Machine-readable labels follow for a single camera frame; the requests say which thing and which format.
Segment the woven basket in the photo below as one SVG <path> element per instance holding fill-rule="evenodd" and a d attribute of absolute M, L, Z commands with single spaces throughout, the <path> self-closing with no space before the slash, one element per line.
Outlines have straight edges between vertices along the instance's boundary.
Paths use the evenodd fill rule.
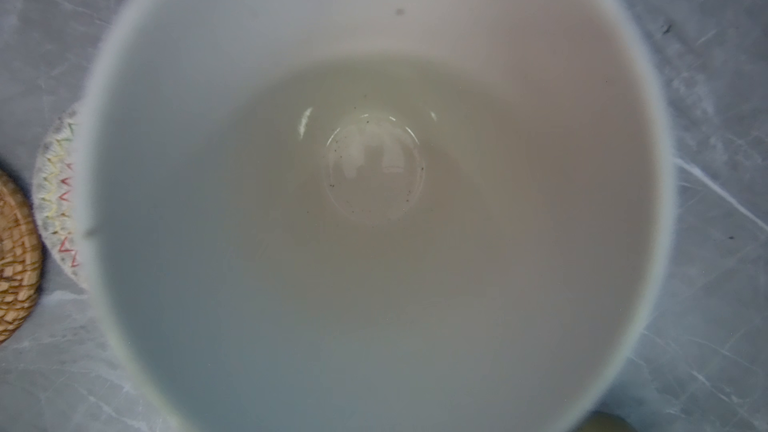
<path fill-rule="evenodd" d="M 27 199 L 0 171 L 0 343 L 32 311 L 41 268 L 42 247 Z"/>

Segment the woven coaster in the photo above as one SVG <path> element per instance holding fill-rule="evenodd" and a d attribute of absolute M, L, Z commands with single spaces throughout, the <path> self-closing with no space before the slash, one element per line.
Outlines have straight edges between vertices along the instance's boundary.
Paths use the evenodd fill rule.
<path fill-rule="evenodd" d="M 38 300 L 42 246 L 27 199 L 0 172 L 0 344 L 24 322 Z"/>
<path fill-rule="evenodd" d="M 45 137 L 34 164 L 32 205 L 34 221 L 51 255 L 82 288 L 87 288 L 79 273 L 77 239 L 72 220 L 72 141 L 77 129 L 78 104 L 56 121 Z"/>

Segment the mug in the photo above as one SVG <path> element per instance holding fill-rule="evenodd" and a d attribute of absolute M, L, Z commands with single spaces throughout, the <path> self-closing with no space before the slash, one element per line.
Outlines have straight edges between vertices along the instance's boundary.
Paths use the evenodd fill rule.
<path fill-rule="evenodd" d="M 565 430 L 670 244 L 617 0 L 130 0 L 81 131 L 94 303 L 189 430 Z"/>

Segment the marble countertop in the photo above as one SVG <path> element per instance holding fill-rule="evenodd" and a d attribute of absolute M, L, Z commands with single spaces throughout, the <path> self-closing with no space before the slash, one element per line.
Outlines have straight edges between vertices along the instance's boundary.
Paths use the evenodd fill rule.
<path fill-rule="evenodd" d="M 0 168 L 29 192 L 124 0 L 0 0 Z M 599 408 L 641 432 L 768 431 L 768 0 L 624 0 L 674 119 L 680 213 L 653 316 Z M 48 260 L 0 346 L 0 431 L 166 432 Z"/>

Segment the white cup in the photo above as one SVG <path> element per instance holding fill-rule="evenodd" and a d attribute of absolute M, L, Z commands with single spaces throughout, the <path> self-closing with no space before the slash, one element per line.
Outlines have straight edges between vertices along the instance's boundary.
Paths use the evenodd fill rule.
<path fill-rule="evenodd" d="M 562 431 L 670 243 L 616 0 L 130 0 L 80 132 L 98 312 L 191 430 Z"/>

